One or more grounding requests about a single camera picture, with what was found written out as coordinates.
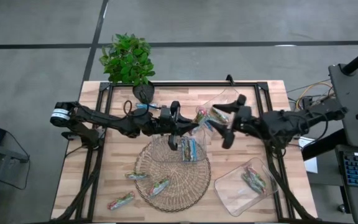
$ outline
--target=green plant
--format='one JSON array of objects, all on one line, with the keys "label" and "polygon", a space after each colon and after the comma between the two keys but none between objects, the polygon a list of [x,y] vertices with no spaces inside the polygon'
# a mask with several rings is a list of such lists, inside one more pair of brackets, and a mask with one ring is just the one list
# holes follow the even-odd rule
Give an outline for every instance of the green plant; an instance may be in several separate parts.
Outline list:
[{"label": "green plant", "polygon": [[108,52],[102,47],[103,56],[99,58],[104,73],[110,74],[109,81],[133,83],[135,86],[148,84],[147,77],[155,75],[154,65],[149,59],[150,45],[134,34],[116,34],[116,37],[118,40],[108,46]]}]

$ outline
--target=concrete floor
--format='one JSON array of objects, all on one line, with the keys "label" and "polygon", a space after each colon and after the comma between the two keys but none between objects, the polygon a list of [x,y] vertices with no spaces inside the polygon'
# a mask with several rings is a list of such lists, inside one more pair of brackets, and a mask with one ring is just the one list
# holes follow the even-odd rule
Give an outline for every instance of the concrete floor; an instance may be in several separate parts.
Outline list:
[{"label": "concrete floor", "polygon": [[[103,0],[0,0],[1,44],[90,44]],[[149,42],[358,40],[358,0],[115,0],[99,43],[115,33]],[[49,123],[57,101],[77,100],[89,49],[0,50],[0,127],[14,133],[31,155],[25,191],[0,194],[0,223],[48,220],[67,142]],[[90,80],[107,80],[96,51]],[[152,49],[152,80],[284,80],[287,90],[328,78],[327,67],[347,63],[358,45],[304,47],[186,47]],[[310,91],[320,94],[325,87]],[[300,91],[288,96],[297,98]],[[330,123],[329,133],[341,127]],[[317,138],[323,126],[308,135]],[[11,181],[26,169],[16,164]],[[336,211],[339,188],[312,185],[319,217],[352,222]]]}]

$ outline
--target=wooden table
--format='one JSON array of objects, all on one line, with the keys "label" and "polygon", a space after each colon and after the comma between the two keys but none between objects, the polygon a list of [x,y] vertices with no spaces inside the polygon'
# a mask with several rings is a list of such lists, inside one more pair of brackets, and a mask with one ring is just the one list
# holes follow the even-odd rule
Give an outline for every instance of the wooden table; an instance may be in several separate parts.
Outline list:
[{"label": "wooden table", "polygon": [[[283,81],[267,81],[274,110],[289,110],[287,94]],[[181,113],[187,118],[194,118],[196,107],[202,105],[224,91],[225,87],[156,87],[154,102],[159,105],[170,105],[178,100]],[[99,82],[84,82],[80,103],[95,108]],[[252,107],[252,114],[258,116],[255,91],[251,87],[236,87],[239,93],[247,97],[246,105]],[[136,102],[132,88],[114,88],[110,114],[124,116],[122,106],[126,100]],[[267,111],[265,97],[262,95],[264,111]],[[165,213],[147,205],[136,191],[135,184],[126,180],[124,174],[134,168],[137,155],[150,142],[151,137],[144,135],[129,139],[118,131],[108,129],[104,147],[103,161],[99,178],[98,194],[94,209],[94,222],[269,222],[277,221],[273,197],[260,201],[238,217],[231,216],[223,207],[214,192],[214,181],[253,157],[260,158],[265,164],[266,155],[260,140],[237,134],[233,146],[227,150],[221,147],[222,141],[213,138],[207,146],[208,158],[211,162],[211,183],[203,198],[188,210],[177,213]],[[80,141],[72,141],[67,152],[80,146]],[[85,163],[86,149],[71,154],[64,162],[62,176],[57,190],[52,218],[56,218],[69,206],[78,193]],[[288,181],[291,191],[306,210],[317,217],[308,177],[298,147],[289,146],[284,157]],[[110,211],[107,204],[128,191],[135,192],[135,200],[124,207]],[[285,199],[280,190],[280,198],[284,217],[287,216]],[[88,210],[89,196],[85,198],[84,216]]]}]

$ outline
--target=woven basket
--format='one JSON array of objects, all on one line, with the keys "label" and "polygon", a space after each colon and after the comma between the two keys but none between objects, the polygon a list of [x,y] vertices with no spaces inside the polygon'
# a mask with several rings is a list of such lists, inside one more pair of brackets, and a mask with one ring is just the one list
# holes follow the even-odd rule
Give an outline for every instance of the woven basket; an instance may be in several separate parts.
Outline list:
[{"label": "woven basket", "polygon": [[[162,136],[166,141],[161,141],[168,147],[168,136]],[[145,146],[137,157],[135,170],[145,172],[148,178],[135,181],[136,189],[140,196],[154,208],[163,212],[179,212],[190,208],[205,194],[211,180],[211,166],[208,158],[199,162],[156,162],[152,158],[161,146],[156,147],[155,142]],[[173,154],[161,151],[160,157],[172,158]],[[167,177],[169,185],[158,195],[149,197],[147,192],[154,183]]]}]

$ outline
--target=clear plastic container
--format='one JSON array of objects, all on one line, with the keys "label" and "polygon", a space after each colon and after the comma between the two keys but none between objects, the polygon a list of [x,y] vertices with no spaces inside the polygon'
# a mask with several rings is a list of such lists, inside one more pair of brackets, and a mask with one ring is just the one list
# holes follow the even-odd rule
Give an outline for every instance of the clear plastic container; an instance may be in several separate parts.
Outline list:
[{"label": "clear plastic container", "polygon": [[[156,162],[199,162],[206,159],[206,140],[205,132],[203,129],[197,131],[195,134],[184,134],[182,137],[177,136],[176,143],[178,144],[178,150],[173,151],[168,145],[169,135],[159,136],[153,135],[152,139],[152,159]],[[184,161],[182,140],[191,142],[193,144],[192,161]]]},{"label": "clear plastic container", "polygon": [[[264,190],[255,191],[242,178],[245,172],[249,172],[249,167],[256,171],[265,182]],[[259,180],[252,181],[254,186],[255,182],[260,183]],[[216,179],[214,188],[223,205],[234,217],[241,215],[242,212],[278,190],[273,175],[259,158],[252,158],[245,164]]]},{"label": "clear plastic container", "polygon": [[227,125],[231,124],[233,114],[228,114],[223,111],[217,110],[218,113],[220,113],[221,115],[223,115],[224,117],[226,117],[228,119],[228,121],[224,122],[224,121],[220,120],[218,118],[217,114],[213,113],[211,111],[211,109],[214,104],[232,103],[237,100],[238,96],[239,96],[239,93],[237,92],[237,90],[235,88],[227,88],[222,93],[215,96],[214,98],[212,98],[205,104],[198,106],[196,108],[197,114],[201,113],[201,111],[202,111],[204,114],[206,113],[206,116],[203,119],[197,121],[199,126],[197,128],[195,128],[191,133],[194,134],[198,130],[203,129],[204,132],[209,137],[212,137],[213,135],[217,134],[216,130],[214,128],[212,128],[212,126],[209,123],[207,123],[207,120],[209,120],[209,119],[212,119],[213,121],[216,121],[219,124],[227,124]]}]

